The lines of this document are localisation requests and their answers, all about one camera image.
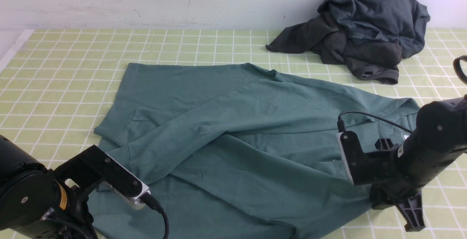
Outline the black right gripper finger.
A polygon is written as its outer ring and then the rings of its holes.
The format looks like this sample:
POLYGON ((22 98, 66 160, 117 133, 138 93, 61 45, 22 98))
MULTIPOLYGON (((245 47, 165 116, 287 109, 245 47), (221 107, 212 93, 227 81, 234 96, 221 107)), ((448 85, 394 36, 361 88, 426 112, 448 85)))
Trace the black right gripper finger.
POLYGON ((394 147, 391 139, 378 139, 375 143, 376 151, 390 151, 394 147))
POLYGON ((425 229, 421 192, 397 202, 396 208, 406 221, 404 226, 406 232, 420 232, 425 229))

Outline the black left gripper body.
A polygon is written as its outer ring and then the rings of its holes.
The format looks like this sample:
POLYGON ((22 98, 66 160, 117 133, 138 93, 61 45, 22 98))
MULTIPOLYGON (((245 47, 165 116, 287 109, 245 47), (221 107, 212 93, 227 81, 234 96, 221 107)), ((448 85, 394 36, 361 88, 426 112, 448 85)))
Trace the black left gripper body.
POLYGON ((51 207, 54 211, 48 217, 48 222, 54 226, 53 239, 98 238, 88 200, 103 178, 86 163, 93 151, 100 149, 90 146, 56 169, 48 169, 48 176, 53 178, 57 188, 57 204, 51 207))

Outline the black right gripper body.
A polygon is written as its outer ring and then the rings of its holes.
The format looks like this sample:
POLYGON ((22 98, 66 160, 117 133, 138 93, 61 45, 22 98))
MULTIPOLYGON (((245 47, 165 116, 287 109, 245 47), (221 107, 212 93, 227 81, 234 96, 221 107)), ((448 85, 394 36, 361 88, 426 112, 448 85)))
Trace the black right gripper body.
POLYGON ((414 196, 431 180, 431 134, 415 131, 390 151, 364 152, 355 132, 341 137, 355 186, 371 185, 374 208, 414 196))

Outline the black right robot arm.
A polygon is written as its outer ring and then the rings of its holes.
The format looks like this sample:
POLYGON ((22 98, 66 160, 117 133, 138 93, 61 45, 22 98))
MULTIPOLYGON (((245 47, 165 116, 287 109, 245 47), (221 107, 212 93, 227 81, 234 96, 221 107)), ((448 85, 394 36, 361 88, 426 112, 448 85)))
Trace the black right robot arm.
POLYGON ((466 153, 466 98, 433 101, 422 106, 416 128, 401 143, 378 139, 375 151, 362 150, 359 138, 337 117, 337 142, 349 181, 371 185, 373 209, 395 206, 407 232, 425 228, 422 188, 466 153))

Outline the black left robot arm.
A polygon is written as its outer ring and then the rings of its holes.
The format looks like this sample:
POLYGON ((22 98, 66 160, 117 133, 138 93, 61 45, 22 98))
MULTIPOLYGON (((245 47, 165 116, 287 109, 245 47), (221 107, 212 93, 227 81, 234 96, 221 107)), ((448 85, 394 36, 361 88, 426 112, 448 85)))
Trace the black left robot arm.
POLYGON ((89 194, 103 178, 77 155, 56 169, 1 136, 1 230, 30 239, 96 239, 89 194))

